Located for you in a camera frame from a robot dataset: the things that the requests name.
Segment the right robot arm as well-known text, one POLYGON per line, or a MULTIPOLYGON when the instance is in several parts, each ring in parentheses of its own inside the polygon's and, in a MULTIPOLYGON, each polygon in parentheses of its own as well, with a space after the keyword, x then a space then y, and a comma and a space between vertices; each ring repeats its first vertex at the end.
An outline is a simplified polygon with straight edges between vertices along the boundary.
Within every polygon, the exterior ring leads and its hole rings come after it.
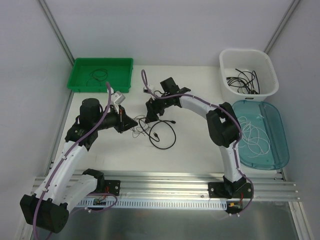
POLYGON ((219 147, 224 167, 223 183, 214 187, 214 192, 226 199, 238 196, 248 180, 240 168, 238 143, 242 130, 232 106, 228 102, 209 103, 194 95, 189 88, 180 88, 171 77, 160 83, 164 94, 157 96, 148 85, 145 71, 141 72, 141 77, 143 91, 151 95, 145 104, 149 122, 158 121, 171 106, 190 110, 206 120, 210 139, 219 147))

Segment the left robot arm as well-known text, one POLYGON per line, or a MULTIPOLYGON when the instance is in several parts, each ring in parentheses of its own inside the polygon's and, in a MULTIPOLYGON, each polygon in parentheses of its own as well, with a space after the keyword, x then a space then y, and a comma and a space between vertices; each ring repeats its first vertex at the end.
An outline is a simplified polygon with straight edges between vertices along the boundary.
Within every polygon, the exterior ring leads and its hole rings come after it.
POLYGON ((98 132, 109 128, 123 133, 137 122, 127 116, 121 106, 125 97, 118 92, 111 95, 105 109, 96 98, 82 101, 75 123, 67 131, 59 159, 32 195, 25 194, 20 207, 27 224, 52 233, 59 233, 69 215, 87 195, 101 194, 105 189, 105 176, 101 171, 85 170, 71 187, 68 183, 81 159, 89 152, 98 132))

